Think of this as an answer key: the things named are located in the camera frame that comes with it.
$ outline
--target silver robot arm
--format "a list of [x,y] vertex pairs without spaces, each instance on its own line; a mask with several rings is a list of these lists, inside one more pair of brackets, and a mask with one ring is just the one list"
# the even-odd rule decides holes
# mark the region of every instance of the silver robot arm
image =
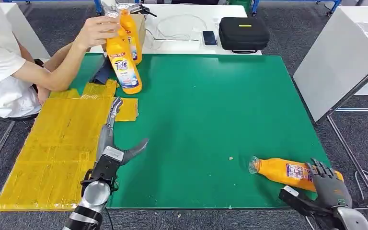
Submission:
[[121,104],[120,97],[112,102],[108,119],[99,135],[94,168],[88,170],[84,180],[81,181],[82,199],[71,213],[63,230],[99,230],[103,219],[102,211],[109,196],[117,190],[115,189],[117,170],[146,148],[147,138],[130,150],[123,150],[114,145],[114,121]]

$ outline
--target robotic arm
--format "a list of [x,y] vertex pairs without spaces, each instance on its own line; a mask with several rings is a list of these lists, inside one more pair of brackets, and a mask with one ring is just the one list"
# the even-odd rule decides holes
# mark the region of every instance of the robotic arm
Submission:
[[[146,148],[147,138],[130,150],[114,145],[113,126],[121,104],[120,97],[112,103],[108,119],[100,132],[96,162],[81,181],[82,199],[63,230],[99,230],[102,211],[109,196],[117,190],[117,170]],[[311,200],[289,186],[281,189],[279,198],[300,214],[313,217],[322,230],[368,230],[366,218],[352,209],[352,198],[344,182],[337,178],[333,169],[312,160],[314,166],[310,163],[306,165],[317,190],[317,199]]]
[[123,150],[114,145],[114,121],[121,104],[120,97],[112,103],[108,119],[100,132],[94,168],[88,170],[81,181],[82,199],[63,230],[99,230],[102,211],[109,196],[117,190],[117,170],[146,148],[147,138],[130,150]]
[[279,198],[303,216],[313,217],[322,230],[368,230],[368,221],[352,209],[352,198],[333,169],[312,159],[306,163],[318,197],[309,199],[289,186],[281,189]]

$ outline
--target black case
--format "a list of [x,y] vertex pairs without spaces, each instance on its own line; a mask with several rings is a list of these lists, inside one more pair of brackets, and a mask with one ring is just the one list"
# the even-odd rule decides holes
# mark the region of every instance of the black case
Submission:
[[260,18],[222,18],[219,23],[219,38],[225,50],[255,53],[266,48],[270,34]]

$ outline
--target gray carpet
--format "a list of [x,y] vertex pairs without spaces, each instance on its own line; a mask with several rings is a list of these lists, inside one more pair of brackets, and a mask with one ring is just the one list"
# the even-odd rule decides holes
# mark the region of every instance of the gray carpet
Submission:
[[[32,2],[19,4],[33,29],[52,55],[72,41],[85,19],[95,16],[93,3]],[[292,75],[326,24],[327,9],[314,2],[267,2],[259,4],[258,17],[266,22],[271,41],[265,54],[281,55]],[[346,106],[368,107],[368,97],[354,97]],[[335,122],[345,135],[358,161],[368,169],[368,113],[336,113]],[[0,119],[0,137],[9,122]],[[0,155],[0,190],[10,173],[32,122],[17,123]],[[315,127],[334,168],[345,177],[353,197],[359,196],[355,169],[328,122]],[[68,212],[0,212],[0,230],[52,230],[62,228]],[[305,219],[292,210],[196,210],[132,211],[110,210],[115,229],[254,230],[310,229]],[[104,218],[104,230],[110,229]]]

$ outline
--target tide bottle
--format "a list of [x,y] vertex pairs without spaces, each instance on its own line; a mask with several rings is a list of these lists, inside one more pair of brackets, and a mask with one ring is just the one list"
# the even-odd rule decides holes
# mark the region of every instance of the tide bottle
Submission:
[[[280,158],[261,160],[253,157],[249,162],[249,172],[259,173],[274,182],[316,192],[312,175],[304,163]],[[339,180],[344,181],[340,172],[335,173]]]
[[[119,19],[117,12],[109,12],[106,16]],[[117,33],[117,37],[106,40],[106,52],[122,90],[127,94],[135,94],[142,90],[142,80],[130,53],[126,31],[119,26]]]
[[133,61],[137,65],[142,61],[142,46],[140,45],[135,20],[130,15],[130,6],[128,4],[118,4],[117,9],[120,15],[120,23],[127,32],[127,39],[129,41]]

